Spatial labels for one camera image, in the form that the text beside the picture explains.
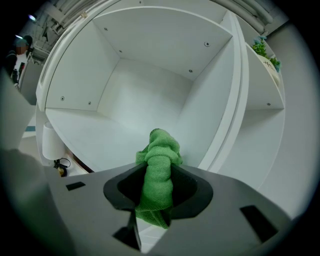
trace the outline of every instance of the white wall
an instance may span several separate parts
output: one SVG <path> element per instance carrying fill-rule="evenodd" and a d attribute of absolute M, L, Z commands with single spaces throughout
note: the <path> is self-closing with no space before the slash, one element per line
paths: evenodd
<path fill-rule="evenodd" d="M 6 150 L 16 149 L 35 107 L 15 89 L 4 69 L 0 72 L 0 85 L 0 147 Z"/>
<path fill-rule="evenodd" d="M 234 39 L 231 38 L 193 82 L 172 133 L 180 144 L 185 165 L 199 166 L 223 116 L 233 115 L 233 112 L 225 114 L 225 109 L 233 82 L 234 62 Z"/>
<path fill-rule="evenodd" d="M 34 114 L 31 118 L 28 126 L 36 126 L 36 108 L 34 108 Z"/>
<path fill-rule="evenodd" d="M 59 60 L 50 82 L 45 107 L 96 111 L 119 59 L 94 22 L 89 22 Z"/>
<path fill-rule="evenodd" d="M 177 122 L 192 81 L 169 70 L 121 58 L 102 93 L 97 111 L 149 137 L 169 133 Z"/>
<path fill-rule="evenodd" d="M 37 104 L 36 90 L 42 69 L 42 65 L 34 64 L 32 61 L 29 61 L 26 64 L 19 82 L 19 86 L 21 87 L 20 93 L 34 106 Z"/>
<path fill-rule="evenodd" d="M 257 190 L 277 156 L 284 118 L 284 110 L 247 110 L 234 145 L 218 173 Z"/>
<path fill-rule="evenodd" d="M 258 191 L 295 217 L 305 210 L 319 178 L 319 71 L 293 25 L 268 43 L 282 62 L 285 122 L 278 155 Z"/>

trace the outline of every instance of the green towel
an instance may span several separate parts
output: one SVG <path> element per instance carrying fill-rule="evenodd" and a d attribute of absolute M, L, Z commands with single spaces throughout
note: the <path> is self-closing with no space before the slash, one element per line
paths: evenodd
<path fill-rule="evenodd" d="M 147 162 L 140 204 L 136 216 L 153 225 L 168 228 L 173 207 L 171 163 L 182 164 L 179 143 L 165 130 L 154 129 L 149 145 L 136 153 L 137 163 Z"/>

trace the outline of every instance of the white shelving unit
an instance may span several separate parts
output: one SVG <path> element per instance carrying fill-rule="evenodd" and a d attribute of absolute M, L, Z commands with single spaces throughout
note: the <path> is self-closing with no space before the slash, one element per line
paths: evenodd
<path fill-rule="evenodd" d="M 63 34 L 42 71 L 39 151 L 48 119 L 99 172 L 134 162 L 150 131 L 162 128 L 179 142 L 184 164 L 258 189 L 285 121 L 283 81 L 278 87 L 251 48 L 258 35 L 209 0 L 97 6 Z M 141 234 L 149 248 L 160 238 Z"/>
<path fill-rule="evenodd" d="M 274 78 L 247 43 L 246 50 L 249 60 L 249 93 L 246 109 L 284 109 L 285 104 Z"/>

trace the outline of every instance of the white shelf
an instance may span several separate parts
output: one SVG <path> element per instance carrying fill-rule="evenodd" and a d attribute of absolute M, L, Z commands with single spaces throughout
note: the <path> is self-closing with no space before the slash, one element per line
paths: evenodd
<path fill-rule="evenodd" d="M 249 92 L 246 110 L 284 109 L 285 105 L 275 80 L 255 51 L 246 44 L 249 61 Z"/>
<path fill-rule="evenodd" d="M 171 133 L 192 81 L 141 61 L 120 59 L 106 84 L 97 111 L 149 137 L 155 128 Z"/>
<path fill-rule="evenodd" d="M 64 144 L 94 172 L 134 163 L 136 152 L 148 145 L 141 135 L 96 111 L 46 109 Z"/>
<path fill-rule="evenodd" d="M 279 91 L 280 91 L 280 94 L 281 94 L 282 101 L 283 101 L 284 105 L 286 105 L 285 85 L 284 85 L 284 80 L 282 78 L 281 70 L 280 70 L 280 72 L 278 74 L 279 74 L 279 77 L 280 77 L 280 84 L 279 84 L 278 88 L 279 88 Z"/>
<path fill-rule="evenodd" d="M 284 110 L 249 110 L 219 174 L 258 189 L 279 150 L 285 122 Z"/>
<path fill-rule="evenodd" d="M 96 111 L 119 59 L 100 30 L 89 22 L 61 57 L 50 82 L 45 107 Z"/>
<path fill-rule="evenodd" d="M 192 81 L 232 37 L 214 21 L 162 6 L 115 10 L 93 22 L 120 58 L 151 64 Z"/>

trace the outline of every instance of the cable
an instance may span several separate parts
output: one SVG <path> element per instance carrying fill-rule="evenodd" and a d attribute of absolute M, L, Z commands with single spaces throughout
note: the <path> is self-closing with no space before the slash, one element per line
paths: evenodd
<path fill-rule="evenodd" d="M 69 159 L 67 159 L 67 158 L 60 158 L 60 159 L 59 159 L 59 162 L 60 162 L 60 160 L 62 160 L 62 159 L 65 159 L 65 160 L 67 160 L 67 161 L 69 162 L 69 166 L 68 166 L 68 167 L 66 167 L 66 168 L 69 168 L 69 167 L 71 166 L 71 162 L 70 162 L 70 160 L 69 160 Z"/>

